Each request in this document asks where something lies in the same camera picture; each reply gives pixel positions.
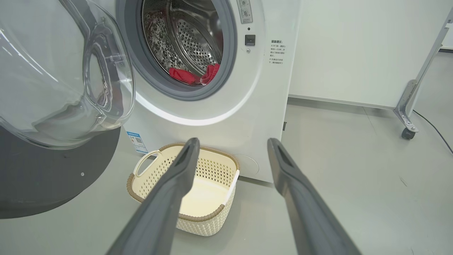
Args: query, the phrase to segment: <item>basket bottom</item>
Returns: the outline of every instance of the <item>basket bottom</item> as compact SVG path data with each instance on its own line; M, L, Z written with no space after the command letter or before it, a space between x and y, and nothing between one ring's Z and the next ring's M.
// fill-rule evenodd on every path
M195 176L192 189L181 201L179 213L193 217L209 215L225 202L228 189L218 182Z

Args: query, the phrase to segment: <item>caster wheel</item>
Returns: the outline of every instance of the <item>caster wheel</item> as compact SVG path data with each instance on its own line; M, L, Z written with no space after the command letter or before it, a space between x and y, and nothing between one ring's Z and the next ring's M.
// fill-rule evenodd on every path
M404 139L408 139L408 140L414 138L414 136L415 136L415 133L412 132L412 131L410 131L410 130L407 129L407 128L405 128L405 129L403 130L403 133L401 134L401 137L403 137Z

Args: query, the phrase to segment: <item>beige basket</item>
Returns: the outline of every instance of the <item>beige basket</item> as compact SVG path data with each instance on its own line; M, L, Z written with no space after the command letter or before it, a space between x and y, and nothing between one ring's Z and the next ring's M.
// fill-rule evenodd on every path
M127 191L142 202L183 148L169 144L144 155L127 180ZM141 164L151 155L154 161L140 174ZM202 236L216 234L225 223L236 191L239 163L224 152L201 147L192 189L181 201L176 227Z

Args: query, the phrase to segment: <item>gray floor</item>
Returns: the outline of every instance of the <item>gray floor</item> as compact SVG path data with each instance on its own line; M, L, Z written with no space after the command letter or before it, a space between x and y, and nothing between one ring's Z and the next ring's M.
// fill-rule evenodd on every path
M416 110L453 144L453 54L439 54ZM282 142L363 254L453 254L453 156L422 118L420 132L386 110L290 99ZM2 255L104 254L137 202L125 182L137 155L125 133L109 167L69 203L0 220ZM271 184L241 178L224 227L212 237L177 230L172 254L295 254L283 199Z

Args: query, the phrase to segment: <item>red towel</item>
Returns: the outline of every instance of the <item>red towel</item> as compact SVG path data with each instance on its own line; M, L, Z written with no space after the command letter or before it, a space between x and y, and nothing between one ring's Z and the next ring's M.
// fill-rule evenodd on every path
M201 83L203 85L206 85L214 79L216 76L217 72L219 71L220 65L215 64L215 65L209 65L207 66L206 74L201 77Z
M189 85L194 85L200 83L200 77L194 75L191 72L182 69L170 68L169 74L172 78L177 79L180 82L187 83Z

